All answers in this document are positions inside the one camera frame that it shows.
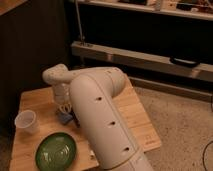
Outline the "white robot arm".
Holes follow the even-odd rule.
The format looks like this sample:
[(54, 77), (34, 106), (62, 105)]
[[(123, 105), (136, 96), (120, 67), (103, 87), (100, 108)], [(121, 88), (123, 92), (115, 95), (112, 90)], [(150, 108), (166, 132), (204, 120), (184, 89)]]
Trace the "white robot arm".
[(104, 171), (154, 171), (113, 102), (126, 84), (117, 67), (70, 71), (58, 64), (42, 73), (58, 104), (71, 105)]

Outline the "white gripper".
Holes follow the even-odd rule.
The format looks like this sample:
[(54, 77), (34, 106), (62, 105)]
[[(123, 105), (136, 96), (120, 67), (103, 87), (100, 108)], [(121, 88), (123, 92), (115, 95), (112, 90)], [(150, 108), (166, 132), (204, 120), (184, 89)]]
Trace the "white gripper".
[[(67, 84), (58, 84), (53, 87), (53, 95), (54, 100), (57, 104), (59, 104), (59, 110), (62, 113), (65, 113), (64, 104), (68, 104), (70, 102), (69, 98), (69, 89)], [(70, 113), (72, 110), (72, 105), (69, 103), (68, 112)]]

